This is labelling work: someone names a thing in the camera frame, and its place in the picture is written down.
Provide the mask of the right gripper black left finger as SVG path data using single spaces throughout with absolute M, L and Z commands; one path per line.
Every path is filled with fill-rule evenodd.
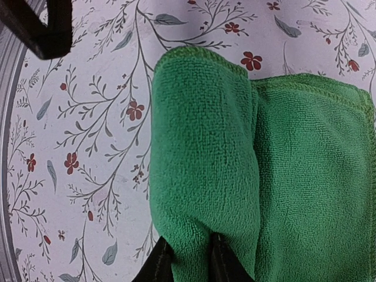
M 132 282 L 174 282 L 172 260 L 174 252 L 160 237 Z

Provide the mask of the green microfibre towel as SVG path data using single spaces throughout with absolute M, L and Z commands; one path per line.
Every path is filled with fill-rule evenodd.
M 249 79 L 210 50 L 155 67 L 150 210 L 175 281 L 207 281 L 220 233 L 256 281 L 375 280 L 371 95 L 301 73 Z

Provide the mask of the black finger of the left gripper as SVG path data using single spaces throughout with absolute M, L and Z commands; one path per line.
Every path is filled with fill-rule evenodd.
M 46 4 L 48 24 L 44 25 L 26 1 L 1 1 L 1 22 L 41 60 L 64 57 L 73 41 L 72 1 Z

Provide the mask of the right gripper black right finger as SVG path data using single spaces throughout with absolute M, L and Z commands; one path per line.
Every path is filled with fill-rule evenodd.
M 218 233 L 210 241 L 210 281 L 254 282 L 225 238 Z

